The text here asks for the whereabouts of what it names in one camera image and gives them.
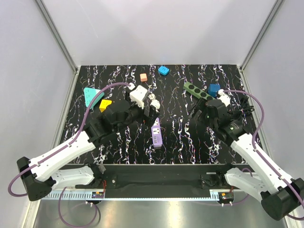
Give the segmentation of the blue cube plug adapter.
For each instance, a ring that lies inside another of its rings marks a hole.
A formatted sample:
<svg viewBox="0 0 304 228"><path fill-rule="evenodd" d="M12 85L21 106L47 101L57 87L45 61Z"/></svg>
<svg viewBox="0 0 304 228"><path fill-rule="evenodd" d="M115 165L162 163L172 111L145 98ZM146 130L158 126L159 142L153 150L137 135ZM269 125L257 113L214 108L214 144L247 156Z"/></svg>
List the blue cube plug adapter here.
<svg viewBox="0 0 304 228"><path fill-rule="evenodd" d="M210 96L216 98L219 90L220 90L220 85L210 84L209 87L208 87L208 94Z"/></svg>

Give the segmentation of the yellow cube socket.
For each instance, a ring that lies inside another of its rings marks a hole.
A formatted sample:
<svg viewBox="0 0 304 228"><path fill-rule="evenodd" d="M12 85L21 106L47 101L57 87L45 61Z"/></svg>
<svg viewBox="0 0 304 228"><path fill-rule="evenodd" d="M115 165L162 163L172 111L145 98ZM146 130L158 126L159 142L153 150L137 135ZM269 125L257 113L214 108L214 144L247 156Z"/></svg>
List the yellow cube socket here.
<svg viewBox="0 0 304 228"><path fill-rule="evenodd" d="M99 105L99 110L100 112L103 112L107 106L111 105L112 101L111 100L107 100L107 99L102 99L100 105Z"/></svg>

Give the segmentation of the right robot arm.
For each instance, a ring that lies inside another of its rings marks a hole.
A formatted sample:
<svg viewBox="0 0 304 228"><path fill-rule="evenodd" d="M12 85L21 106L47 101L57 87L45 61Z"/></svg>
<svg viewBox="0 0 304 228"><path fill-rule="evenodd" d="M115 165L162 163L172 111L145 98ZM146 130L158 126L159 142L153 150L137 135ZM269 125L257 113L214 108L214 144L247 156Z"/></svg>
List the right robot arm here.
<svg viewBox="0 0 304 228"><path fill-rule="evenodd" d="M220 188L239 188L259 201L264 211L277 221L289 216L293 210L304 204L303 179L294 179L276 165L256 144L242 121L231 118L226 105L220 99L200 98L191 109L190 116L193 117L197 111L201 112L198 120L244 158L259 176L256 179L232 164L226 165L215 177Z"/></svg>

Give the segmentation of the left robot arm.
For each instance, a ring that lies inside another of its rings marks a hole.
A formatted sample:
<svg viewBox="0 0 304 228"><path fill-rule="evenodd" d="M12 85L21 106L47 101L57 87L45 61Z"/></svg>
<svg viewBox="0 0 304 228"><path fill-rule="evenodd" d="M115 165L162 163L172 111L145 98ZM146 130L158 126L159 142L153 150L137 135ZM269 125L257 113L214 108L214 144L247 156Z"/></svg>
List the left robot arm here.
<svg viewBox="0 0 304 228"><path fill-rule="evenodd" d="M104 169L98 165L87 164L80 168L63 169L76 157L100 147L112 140L117 133L137 121L152 127L159 116L160 103L153 100L149 114L137 103L121 100L110 104L96 118L89 121L79 136L72 136L49 152L17 161L21 179L30 201L47 196L52 190L64 187L93 189L103 181Z"/></svg>

